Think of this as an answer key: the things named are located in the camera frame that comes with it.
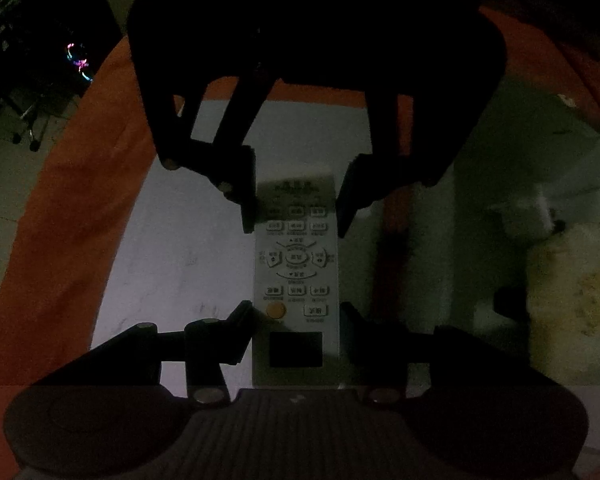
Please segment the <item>grey remote control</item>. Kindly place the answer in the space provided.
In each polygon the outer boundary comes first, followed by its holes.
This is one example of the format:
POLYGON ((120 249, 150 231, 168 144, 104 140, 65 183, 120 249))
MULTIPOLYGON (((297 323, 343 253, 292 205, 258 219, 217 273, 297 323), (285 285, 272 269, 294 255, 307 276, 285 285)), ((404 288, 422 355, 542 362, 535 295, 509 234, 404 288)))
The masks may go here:
POLYGON ((335 388, 341 364, 336 186, 324 165, 277 167, 256 187, 252 340, 257 388, 335 388))

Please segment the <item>white box lid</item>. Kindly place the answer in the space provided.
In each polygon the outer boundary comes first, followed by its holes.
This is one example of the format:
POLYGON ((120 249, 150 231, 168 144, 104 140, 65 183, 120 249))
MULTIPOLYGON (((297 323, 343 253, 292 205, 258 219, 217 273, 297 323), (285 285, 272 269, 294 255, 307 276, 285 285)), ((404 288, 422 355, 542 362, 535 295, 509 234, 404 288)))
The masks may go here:
MULTIPOLYGON (((355 156, 370 151, 370 126, 358 107, 268 101, 246 142, 256 151, 259 176, 284 165, 327 166, 342 182, 355 156)), ((381 219, 382 206, 374 203, 339 240, 339 298, 358 310, 342 323, 351 357, 346 383, 365 382, 388 396, 404 393, 408 369, 381 352, 369 356, 362 344, 387 330, 378 316, 387 281, 381 219)), ((140 322, 179 332, 200 318, 226 318, 251 298, 255 261, 254 237, 242 230, 237 205, 200 174, 153 162, 114 257, 93 346, 140 322)))

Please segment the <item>black office chair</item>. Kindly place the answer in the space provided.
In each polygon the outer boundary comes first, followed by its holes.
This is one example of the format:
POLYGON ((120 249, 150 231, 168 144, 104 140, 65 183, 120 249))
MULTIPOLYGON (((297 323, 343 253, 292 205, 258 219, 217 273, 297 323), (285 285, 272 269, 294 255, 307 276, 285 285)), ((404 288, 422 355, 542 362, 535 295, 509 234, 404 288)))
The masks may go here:
POLYGON ((40 150, 50 118, 56 112, 55 100, 49 93, 34 96, 10 96, 7 106, 18 116, 20 126, 12 133, 12 143, 29 141, 29 150, 40 150))

